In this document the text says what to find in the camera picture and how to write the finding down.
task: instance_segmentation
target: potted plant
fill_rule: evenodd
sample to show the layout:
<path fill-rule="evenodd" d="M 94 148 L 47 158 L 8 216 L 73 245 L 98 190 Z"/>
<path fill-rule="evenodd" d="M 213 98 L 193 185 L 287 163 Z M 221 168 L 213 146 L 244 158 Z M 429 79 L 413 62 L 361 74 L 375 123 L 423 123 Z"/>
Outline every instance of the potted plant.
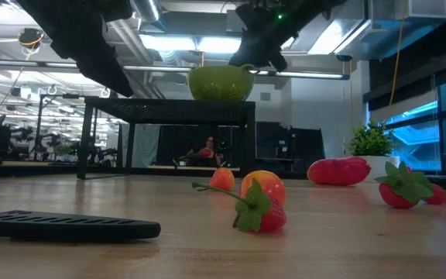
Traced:
<path fill-rule="evenodd" d="M 385 123 L 376 123 L 371 119 L 367 126 L 353 129 L 353 137 L 348 145 L 350 154 L 366 160 L 371 167 L 365 181 L 373 182 L 375 178 L 385 175 L 385 164 L 390 162 L 398 167 L 400 158 L 389 154 L 394 148 L 390 140 L 393 132 L 385 135 Z"/>

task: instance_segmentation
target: black metal table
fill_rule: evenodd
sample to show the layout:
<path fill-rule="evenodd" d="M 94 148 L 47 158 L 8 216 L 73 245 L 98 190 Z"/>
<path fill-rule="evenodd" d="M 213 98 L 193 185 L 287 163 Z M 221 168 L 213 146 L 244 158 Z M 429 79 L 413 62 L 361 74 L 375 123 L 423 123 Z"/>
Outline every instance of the black metal table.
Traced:
<path fill-rule="evenodd" d="M 255 102 L 86 98 L 77 177 L 86 179 L 88 141 L 93 111 L 102 110 L 130 125 L 125 174 L 132 170 L 132 151 L 136 124 L 181 124 L 238 126 L 244 148 L 240 172 L 244 176 L 256 165 Z"/>

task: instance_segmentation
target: wooden table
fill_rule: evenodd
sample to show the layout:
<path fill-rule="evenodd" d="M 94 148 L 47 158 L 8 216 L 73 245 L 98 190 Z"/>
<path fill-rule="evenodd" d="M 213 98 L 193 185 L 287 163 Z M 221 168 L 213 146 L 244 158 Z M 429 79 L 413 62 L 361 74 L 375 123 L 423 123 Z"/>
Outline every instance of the wooden table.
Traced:
<path fill-rule="evenodd" d="M 187 177 L 0 179 L 0 211 L 105 215 L 161 223 L 158 239 L 71 245 L 0 239 L 0 278 L 445 278 L 446 205 L 387 208 L 376 185 L 285 181 L 288 223 L 231 228 L 235 201 Z M 194 178 L 195 181 L 206 181 Z"/>

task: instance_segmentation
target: plastic fruit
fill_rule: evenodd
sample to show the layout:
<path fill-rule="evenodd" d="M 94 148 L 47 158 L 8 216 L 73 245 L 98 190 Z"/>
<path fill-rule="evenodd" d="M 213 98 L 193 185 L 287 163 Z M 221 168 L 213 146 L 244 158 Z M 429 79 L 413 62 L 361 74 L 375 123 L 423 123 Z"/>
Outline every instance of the plastic fruit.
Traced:
<path fill-rule="evenodd" d="M 280 202 L 262 192 L 262 187 L 256 179 L 252 179 L 252 186 L 248 189 L 245 198 L 220 188 L 213 188 L 204 184 L 192 183 L 192 188 L 199 190 L 220 191 L 236 198 L 235 204 L 237 218 L 235 226 L 241 231 L 253 230 L 255 232 L 274 232 L 286 224 L 286 215 Z"/>
<path fill-rule="evenodd" d="M 285 204 L 285 185 L 283 185 L 283 182 L 278 176 L 276 176 L 276 174 L 267 170 L 253 171 L 252 173 L 247 174 L 244 179 L 242 179 L 242 183 L 240 186 L 241 198 L 245 198 L 245 194 L 252 187 L 253 179 L 256 179 L 259 182 L 259 185 L 261 185 L 262 191 L 265 194 L 269 195 L 270 197 L 276 198 L 281 205 Z"/>
<path fill-rule="evenodd" d="M 443 205 L 446 203 L 446 192 L 442 187 L 433 184 L 433 196 L 424 201 L 431 205 Z"/>
<path fill-rule="evenodd" d="M 214 172 L 213 177 L 209 181 L 209 185 L 214 188 L 230 191 L 235 186 L 235 177 L 230 169 L 220 167 Z"/>
<path fill-rule="evenodd" d="M 371 171 L 368 163 L 359 157 L 323 159 L 307 170 L 307 178 L 315 184 L 349 186 L 365 180 Z"/>
<path fill-rule="evenodd" d="M 389 184 L 381 183 L 379 185 L 379 193 L 385 203 L 393 208 L 409 209 L 417 205 L 419 199 L 416 202 L 407 201 L 405 198 L 395 194 Z"/>
<path fill-rule="evenodd" d="M 395 167 L 385 164 L 385 177 L 378 177 L 379 193 L 387 205 L 394 208 L 412 208 L 420 199 L 432 197 L 434 185 L 419 171 L 407 172 L 404 162 Z"/>

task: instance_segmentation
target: person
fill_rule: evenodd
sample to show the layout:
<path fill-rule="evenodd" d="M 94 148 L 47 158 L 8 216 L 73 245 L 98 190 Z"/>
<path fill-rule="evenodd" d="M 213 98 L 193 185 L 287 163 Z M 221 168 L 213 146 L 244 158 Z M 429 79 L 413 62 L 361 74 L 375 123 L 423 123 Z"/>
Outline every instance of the person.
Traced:
<path fill-rule="evenodd" d="M 206 146 L 199 151 L 196 152 L 196 154 L 203 158 L 214 158 L 216 159 L 216 164 L 220 167 L 221 166 L 221 160 L 223 159 L 222 154 L 216 154 L 214 151 L 214 146 L 216 145 L 216 140 L 213 136 L 209 136 L 206 139 Z M 190 155 L 194 153 L 194 150 L 189 151 L 187 155 Z"/>

